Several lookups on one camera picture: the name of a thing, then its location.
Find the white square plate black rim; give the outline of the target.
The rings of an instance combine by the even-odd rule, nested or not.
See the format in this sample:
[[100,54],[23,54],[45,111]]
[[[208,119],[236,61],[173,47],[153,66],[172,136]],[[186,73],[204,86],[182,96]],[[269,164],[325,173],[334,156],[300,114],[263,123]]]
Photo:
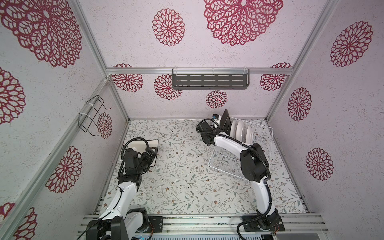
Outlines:
[[127,157],[127,152],[132,149],[138,154],[139,162],[146,161],[149,167],[156,165],[158,156],[159,140],[146,140],[141,137],[128,140],[122,148],[121,159]]

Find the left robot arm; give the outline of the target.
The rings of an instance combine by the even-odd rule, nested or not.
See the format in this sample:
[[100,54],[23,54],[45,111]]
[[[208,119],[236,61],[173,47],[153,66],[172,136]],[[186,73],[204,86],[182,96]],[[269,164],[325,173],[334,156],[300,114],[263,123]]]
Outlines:
[[87,240],[130,240],[136,232],[155,232],[145,208],[129,209],[145,174],[156,161],[157,147],[122,149],[122,165],[118,172],[116,194],[105,213],[88,223],[84,231]]

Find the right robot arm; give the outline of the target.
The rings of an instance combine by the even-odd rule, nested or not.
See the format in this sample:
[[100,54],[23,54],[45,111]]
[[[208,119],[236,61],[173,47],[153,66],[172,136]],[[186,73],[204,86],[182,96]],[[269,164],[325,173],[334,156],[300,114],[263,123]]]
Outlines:
[[214,145],[234,154],[240,159],[243,176],[253,183],[257,197],[258,216],[245,223],[266,221],[273,215],[273,200],[268,181],[271,173],[267,158],[259,144],[248,145],[227,135],[213,119],[203,119],[196,127],[203,142]]

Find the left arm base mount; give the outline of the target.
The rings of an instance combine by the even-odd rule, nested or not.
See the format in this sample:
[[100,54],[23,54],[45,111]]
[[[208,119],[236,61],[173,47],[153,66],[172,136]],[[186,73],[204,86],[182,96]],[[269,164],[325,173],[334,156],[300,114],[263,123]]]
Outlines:
[[148,219],[144,221],[144,226],[140,227],[136,233],[162,233],[163,225],[163,216],[149,216]]

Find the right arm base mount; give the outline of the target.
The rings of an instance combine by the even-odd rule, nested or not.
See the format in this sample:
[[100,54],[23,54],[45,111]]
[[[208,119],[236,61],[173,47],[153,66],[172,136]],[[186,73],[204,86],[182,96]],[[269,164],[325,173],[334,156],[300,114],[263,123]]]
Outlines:
[[283,232],[286,230],[278,212],[273,212],[258,221],[246,223],[244,229],[246,232]]

